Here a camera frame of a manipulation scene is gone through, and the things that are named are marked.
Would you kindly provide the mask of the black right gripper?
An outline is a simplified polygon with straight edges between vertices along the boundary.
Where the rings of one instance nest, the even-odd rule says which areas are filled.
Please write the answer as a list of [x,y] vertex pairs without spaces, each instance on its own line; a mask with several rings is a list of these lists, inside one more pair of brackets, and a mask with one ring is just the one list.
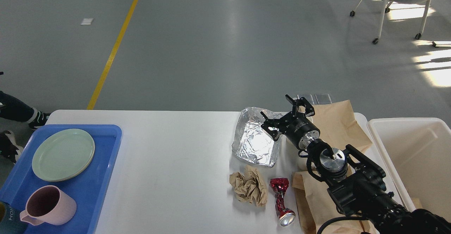
[[[269,119],[261,111],[260,114],[264,117],[261,128],[266,131],[273,141],[278,141],[283,134],[297,149],[307,149],[311,142],[320,138],[319,128],[307,118],[315,115],[315,109],[304,97],[293,99],[286,94],[285,98],[292,104],[292,111],[281,119]],[[300,106],[303,107],[303,112],[299,111]]]

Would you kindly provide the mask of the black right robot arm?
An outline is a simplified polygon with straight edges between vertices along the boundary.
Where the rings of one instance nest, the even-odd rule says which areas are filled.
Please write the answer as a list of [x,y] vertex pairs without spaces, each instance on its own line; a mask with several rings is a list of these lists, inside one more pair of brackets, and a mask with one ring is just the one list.
[[320,130],[308,120],[314,107],[304,97],[285,96],[292,110],[278,119],[264,112],[261,125],[277,141],[285,135],[307,159],[307,171],[328,185],[328,194],[341,217],[326,221],[317,233],[338,221],[370,221],[380,234],[449,234],[450,222],[425,209],[410,212],[386,193],[385,171],[354,146],[331,147],[320,138]]

